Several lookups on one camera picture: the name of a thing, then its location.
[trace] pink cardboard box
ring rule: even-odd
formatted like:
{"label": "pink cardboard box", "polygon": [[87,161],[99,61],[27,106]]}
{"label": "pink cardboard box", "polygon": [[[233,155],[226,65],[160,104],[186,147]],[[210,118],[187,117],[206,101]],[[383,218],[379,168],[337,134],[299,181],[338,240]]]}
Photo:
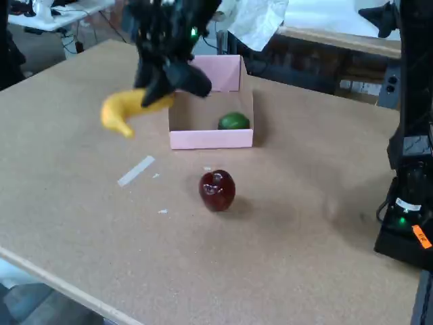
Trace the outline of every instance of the pink cardboard box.
{"label": "pink cardboard box", "polygon": [[[241,56],[197,56],[192,62],[212,81],[207,98],[176,93],[175,105],[168,110],[172,149],[252,147],[254,112],[252,90]],[[230,112],[244,114],[250,128],[218,130],[221,117]]]}

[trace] orange tag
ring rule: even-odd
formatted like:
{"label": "orange tag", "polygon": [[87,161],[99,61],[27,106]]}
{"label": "orange tag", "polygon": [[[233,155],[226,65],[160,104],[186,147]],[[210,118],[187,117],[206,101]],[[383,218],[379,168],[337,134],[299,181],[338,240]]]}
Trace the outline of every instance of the orange tag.
{"label": "orange tag", "polygon": [[427,237],[424,234],[424,232],[422,231],[421,227],[419,227],[418,225],[414,225],[412,227],[412,230],[413,230],[413,233],[415,234],[415,236],[417,236],[421,245],[425,249],[432,247],[432,243],[427,239]]}

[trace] apple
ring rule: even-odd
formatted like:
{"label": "apple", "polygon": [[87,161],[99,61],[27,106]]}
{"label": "apple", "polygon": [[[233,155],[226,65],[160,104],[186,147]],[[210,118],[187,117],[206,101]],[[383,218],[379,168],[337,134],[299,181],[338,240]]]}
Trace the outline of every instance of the apple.
{"label": "apple", "polygon": [[199,193],[209,210],[225,211],[235,198],[236,186],[228,172],[218,170],[202,176]]}

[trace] yellow banana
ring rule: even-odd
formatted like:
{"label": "yellow banana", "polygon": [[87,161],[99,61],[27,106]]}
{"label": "yellow banana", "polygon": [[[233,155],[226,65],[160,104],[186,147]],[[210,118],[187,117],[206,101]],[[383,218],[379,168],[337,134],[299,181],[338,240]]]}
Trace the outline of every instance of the yellow banana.
{"label": "yellow banana", "polygon": [[145,89],[133,89],[111,95],[102,106],[102,125],[107,129],[123,134],[127,138],[134,137],[134,130],[126,124],[126,118],[138,114],[156,112],[163,108],[170,108],[175,98],[174,94],[171,94],[147,108],[143,108],[141,107],[141,103],[144,96]]}

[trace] green lime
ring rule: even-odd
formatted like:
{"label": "green lime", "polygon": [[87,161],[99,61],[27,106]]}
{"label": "green lime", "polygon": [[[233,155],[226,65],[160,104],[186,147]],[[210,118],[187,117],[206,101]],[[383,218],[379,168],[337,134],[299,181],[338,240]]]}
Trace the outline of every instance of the green lime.
{"label": "green lime", "polygon": [[241,113],[232,112],[224,115],[218,123],[218,130],[240,130],[249,129],[250,120]]}

